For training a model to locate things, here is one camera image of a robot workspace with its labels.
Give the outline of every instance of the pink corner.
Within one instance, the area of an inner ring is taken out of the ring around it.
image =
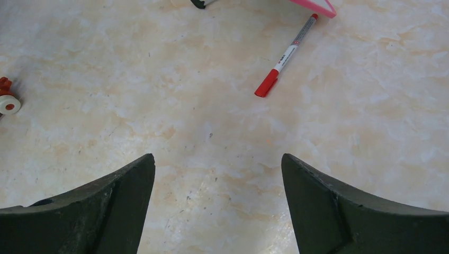
[[[310,0],[290,0],[290,1],[299,4],[301,6],[304,6],[305,8],[311,9],[314,12],[318,12],[319,14],[323,14],[324,16],[329,17],[331,19],[337,15],[337,12],[335,11],[334,7],[330,4],[329,0],[325,1],[329,5],[331,10],[323,8]]]

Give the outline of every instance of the pink-edged whiteboard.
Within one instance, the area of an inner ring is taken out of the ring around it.
[[[334,7],[328,0],[290,0],[296,4],[309,8],[314,12],[333,18],[337,15]]]

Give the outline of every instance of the red toy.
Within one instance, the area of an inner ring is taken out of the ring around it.
[[[11,115],[20,109],[20,101],[10,91],[12,84],[8,78],[0,78],[0,114]]]

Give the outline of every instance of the red marker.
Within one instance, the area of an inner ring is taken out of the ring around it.
[[[268,76],[264,79],[262,84],[259,86],[259,88],[254,93],[255,95],[259,97],[266,97],[268,93],[270,92],[271,88],[273,88],[274,84],[277,81],[277,77],[281,70],[284,68],[284,66],[287,64],[287,62],[290,60],[292,55],[295,53],[296,49],[299,46],[299,43],[301,43],[302,39],[306,36],[307,32],[310,30],[310,28],[315,24],[315,22],[318,19],[317,14],[312,14],[312,16],[307,20],[304,27],[301,29],[299,34],[296,36],[292,44],[289,46],[289,48],[285,51],[284,55],[281,57],[279,62],[277,62],[276,66],[270,71]]]

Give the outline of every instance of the beige marble surface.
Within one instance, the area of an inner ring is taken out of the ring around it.
[[[331,1],[267,98],[253,92],[311,14],[287,0],[0,2],[0,207],[144,153],[139,253],[298,253],[289,152],[394,201],[449,211],[449,2]]]

